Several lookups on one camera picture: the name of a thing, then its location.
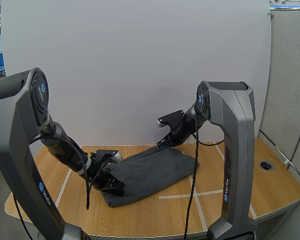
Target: floor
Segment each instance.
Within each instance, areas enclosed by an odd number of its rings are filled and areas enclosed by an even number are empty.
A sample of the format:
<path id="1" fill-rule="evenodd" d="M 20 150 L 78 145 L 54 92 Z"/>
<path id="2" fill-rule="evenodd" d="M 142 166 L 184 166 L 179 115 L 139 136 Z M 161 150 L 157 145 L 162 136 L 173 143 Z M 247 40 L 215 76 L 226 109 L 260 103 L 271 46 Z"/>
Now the floor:
<path id="1" fill-rule="evenodd" d="M 0 172 L 0 240 L 27 240 L 29 239 L 20 220 L 9 216 L 5 212 L 5 202 L 11 193 L 4 177 Z M 38 230 L 35 226 L 26 223 L 33 239 L 37 239 Z"/>

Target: folded cloth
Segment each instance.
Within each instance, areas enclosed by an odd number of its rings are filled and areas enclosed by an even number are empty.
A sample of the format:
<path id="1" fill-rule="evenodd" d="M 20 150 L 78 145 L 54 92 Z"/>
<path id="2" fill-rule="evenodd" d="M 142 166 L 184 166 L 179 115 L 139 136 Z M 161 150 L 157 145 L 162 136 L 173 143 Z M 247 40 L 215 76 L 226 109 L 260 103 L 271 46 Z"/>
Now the folded cloth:
<path id="1" fill-rule="evenodd" d="M 102 192 L 109 207 L 134 203 L 184 179 L 194 171 L 195 159 L 171 147 L 157 146 L 109 164 L 111 174 L 125 183 L 123 196 Z"/>

